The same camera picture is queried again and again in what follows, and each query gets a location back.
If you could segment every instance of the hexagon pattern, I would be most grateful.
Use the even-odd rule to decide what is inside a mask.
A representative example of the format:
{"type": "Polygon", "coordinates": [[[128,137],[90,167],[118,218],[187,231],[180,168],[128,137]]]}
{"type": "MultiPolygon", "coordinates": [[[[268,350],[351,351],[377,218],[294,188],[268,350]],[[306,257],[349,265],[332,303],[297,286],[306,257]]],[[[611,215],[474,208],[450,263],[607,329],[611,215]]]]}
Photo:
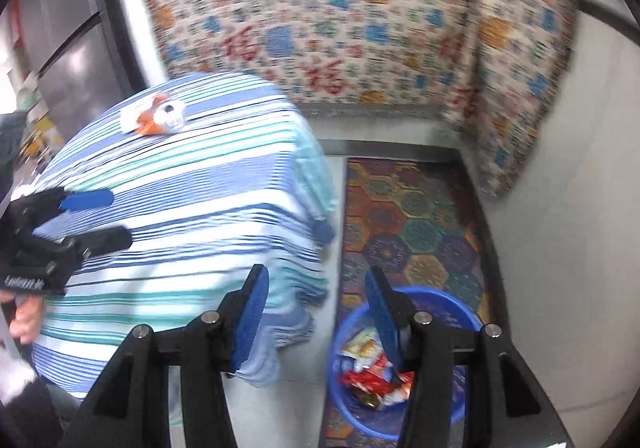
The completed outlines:
{"type": "Polygon", "coordinates": [[[398,190],[391,177],[380,175],[370,176],[363,188],[372,201],[390,201],[398,190]]]}
{"type": "Polygon", "coordinates": [[[427,219],[409,219],[400,237],[412,253],[435,253],[442,240],[442,233],[427,219]]]}
{"type": "MultiPolygon", "coordinates": [[[[483,322],[490,320],[474,193],[456,168],[381,159],[348,162],[336,327],[363,303],[364,275],[371,265],[382,268],[392,287],[442,289],[483,322]]],[[[395,446],[349,426],[330,398],[324,423],[322,448],[395,446]]]]}
{"type": "Polygon", "coordinates": [[[394,203],[370,203],[364,221],[372,233],[398,233],[406,217],[394,203]]]}

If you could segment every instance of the floral blanket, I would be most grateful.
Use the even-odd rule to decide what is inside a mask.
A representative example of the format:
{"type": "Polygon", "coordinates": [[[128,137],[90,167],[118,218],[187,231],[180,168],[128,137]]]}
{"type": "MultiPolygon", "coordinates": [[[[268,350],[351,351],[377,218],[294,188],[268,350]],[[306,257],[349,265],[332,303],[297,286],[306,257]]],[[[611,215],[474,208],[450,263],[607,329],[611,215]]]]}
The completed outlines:
{"type": "Polygon", "coordinates": [[[573,0],[146,0],[170,76],[250,72],[308,115],[444,117],[511,186],[554,97],[573,0]]]}

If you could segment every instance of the fingers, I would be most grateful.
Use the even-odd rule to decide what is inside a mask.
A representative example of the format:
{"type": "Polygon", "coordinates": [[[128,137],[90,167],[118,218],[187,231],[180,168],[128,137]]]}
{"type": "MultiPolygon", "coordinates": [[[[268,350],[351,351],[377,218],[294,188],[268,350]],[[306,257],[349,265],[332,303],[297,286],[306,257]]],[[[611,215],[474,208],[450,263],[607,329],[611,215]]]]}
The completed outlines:
{"type": "Polygon", "coordinates": [[[10,302],[15,298],[14,293],[7,293],[6,291],[0,291],[0,303],[10,302]]]}
{"type": "Polygon", "coordinates": [[[44,299],[29,295],[15,310],[15,319],[9,325],[9,332],[20,343],[31,343],[40,334],[44,317],[44,299]]]}

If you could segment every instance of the blue plastic basin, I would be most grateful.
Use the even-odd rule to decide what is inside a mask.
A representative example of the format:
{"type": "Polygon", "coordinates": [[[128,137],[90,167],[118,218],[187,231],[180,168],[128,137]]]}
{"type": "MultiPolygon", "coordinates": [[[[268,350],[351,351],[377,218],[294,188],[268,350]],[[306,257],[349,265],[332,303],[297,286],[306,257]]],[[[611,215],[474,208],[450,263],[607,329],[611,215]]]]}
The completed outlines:
{"type": "MultiPolygon", "coordinates": [[[[428,311],[452,327],[479,331],[482,324],[478,318],[457,298],[431,287],[398,287],[396,291],[407,293],[420,311],[428,311]]],[[[370,410],[360,404],[347,386],[340,384],[342,370],[340,352],[353,336],[366,327],[372,327],[373,318],[369,304],[354,310],[344,320],[329,352],[329,393],[342,412],[343,417],[366,435],[388,441],[397,441],[402,428],[406,403],[396,404],[382,410],[370,410]]],[[[465,368],[454,369],[454,391],[451,402],[451,422],[465,415],[465,368]]]]}

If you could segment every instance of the person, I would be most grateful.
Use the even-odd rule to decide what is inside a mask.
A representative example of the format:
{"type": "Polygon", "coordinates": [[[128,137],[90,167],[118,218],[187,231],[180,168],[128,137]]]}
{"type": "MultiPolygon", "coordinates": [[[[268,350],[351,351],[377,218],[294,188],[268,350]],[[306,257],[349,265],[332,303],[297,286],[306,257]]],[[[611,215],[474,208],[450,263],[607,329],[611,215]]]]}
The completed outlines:
{"type": "Polygon", "coordinates": [[[22,345],[30,344],[40,333],[42,319],[44,318],[44,298],[37,295],[28,295],[17,305],[14,304],[15,294],[0,291],[0,304],[6,307],[8,313],[13,314],[9,323],[9,332],[22,345]]]}
{"type": "MultiPolygon", "coordinates": [[[[0,219],[9,205],[25,125],[24,112],[0,115],[0,219]]],[[[6,239],[0,238],[0,249],[6,239]]],[[[2,325],[9,324],[0,345],[0,446],[54,448],[62,437],[62,425],[47,382],[30,364],[30,343],[40,332],[44,299],[37,295],[16,299],[14,293],[0,291],[0,306],[2,325]]]]}

